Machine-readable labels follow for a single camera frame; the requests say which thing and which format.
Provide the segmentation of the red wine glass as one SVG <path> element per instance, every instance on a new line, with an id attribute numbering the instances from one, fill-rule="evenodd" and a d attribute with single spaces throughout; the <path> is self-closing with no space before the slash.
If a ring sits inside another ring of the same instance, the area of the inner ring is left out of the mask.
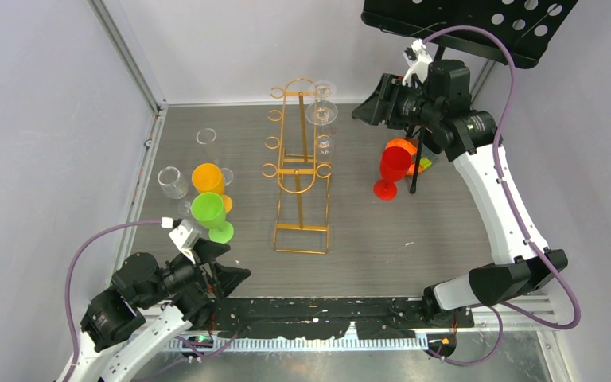
<path id="1" fill-rule="evenodd" d="M 381 200 L 389 201 L 396 197 L 398 188 L 396 182 L 404 178 L 406 171 L 405 159 L 401 152 L 385 149 L 379 163 L 381 179 L 373 186 L 373 192 Z"/>

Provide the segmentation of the green wine glass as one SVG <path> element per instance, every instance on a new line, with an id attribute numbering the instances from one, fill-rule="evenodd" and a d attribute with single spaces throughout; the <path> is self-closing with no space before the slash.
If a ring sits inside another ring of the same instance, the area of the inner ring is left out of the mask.
<path id="1" fill-rule="evenodd" d="M 217 193 L 201 193 L 193 199 L 191 204 L 193 218 L 208 230 L 211 241 L 226 244 L 235 234 L 235 229 L 227 221 L 227 212 L 224 200 Z"/>

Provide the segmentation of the yellow wine glass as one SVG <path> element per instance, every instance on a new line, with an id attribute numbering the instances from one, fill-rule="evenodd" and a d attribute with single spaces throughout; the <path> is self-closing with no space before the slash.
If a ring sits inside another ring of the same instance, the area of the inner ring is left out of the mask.
<path id="1" fill-rule="evenodd" d="M 193 187 L 199 194 L 214 193 L 221 196 L 226 212 L 233 207 L 232 199 L 225 192 L 224 175 L 220 167 L 213 163 L 203 163 L 196 167 L 191 175 Z"/>

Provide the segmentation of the gold wire glass rack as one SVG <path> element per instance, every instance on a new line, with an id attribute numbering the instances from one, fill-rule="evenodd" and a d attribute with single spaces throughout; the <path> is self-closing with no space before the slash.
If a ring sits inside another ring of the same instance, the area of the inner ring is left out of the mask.
<path id="1" fill-rule="evenodd" d="M 315 127 L 306 119 L 306 110 L 315 101 L 309 92 L 314 82 L 296 78 L 270 90 L 270 96 L 282 102 L 268 115 L 279 125 L 278 133 L 264 142 L 277 159 L 262 165 L 262 175 L 278 186 L 272 233 L 276 252 L 326 255 L 331 245 L 333 163 L 317 161 Z"/>

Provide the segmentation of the clear wine glass front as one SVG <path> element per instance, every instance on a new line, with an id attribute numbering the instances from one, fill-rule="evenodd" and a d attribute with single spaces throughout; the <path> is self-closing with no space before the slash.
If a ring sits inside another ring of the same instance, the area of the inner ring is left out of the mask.
<path id="1" fill-rule="evenodd" d="M 204 151 L 208 161 L 220 168 L 224 184 L 226 186 L 230 185 L 234 180 L 234 174 L 230 168 L 226 167 L 217 132 L 212 128 L 203 128 L 197 132 L 196 141 Z"/>

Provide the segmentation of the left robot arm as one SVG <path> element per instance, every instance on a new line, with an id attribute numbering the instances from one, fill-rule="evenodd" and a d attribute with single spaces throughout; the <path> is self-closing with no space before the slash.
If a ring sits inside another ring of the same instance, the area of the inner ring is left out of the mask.
<path id="1" fill-rule="evenodd" d="M 163 265 L 147 252 L 128 256 L 71 327 L 74 349 L 60 380 L 129 380 L 179 334 L 212 329 L 221 302 L 251 276 L 218 262 L 229 249 L 198 239 Z"/>

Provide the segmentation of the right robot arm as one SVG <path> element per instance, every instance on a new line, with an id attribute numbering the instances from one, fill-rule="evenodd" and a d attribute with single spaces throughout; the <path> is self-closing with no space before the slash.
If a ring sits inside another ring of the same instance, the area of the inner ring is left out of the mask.
<path id="1" fill-rule="evenodd" d="M 420 127 L 419 142 L 445 154 L 465 181 L 488 234 L 492 262 L 466 275 L 427 287 L 422 317 L 445 325 L 467 306 L 507 305 L 558 280 L 568 265 L 531 218 L 508 168 L 500 128 L 487 111 L 471 107 L 470 71 L 460 60 L 438 60 L 424 73 L 384 74 L 373 93 L 352 112 L 367 125 L 402 130 Z"/>

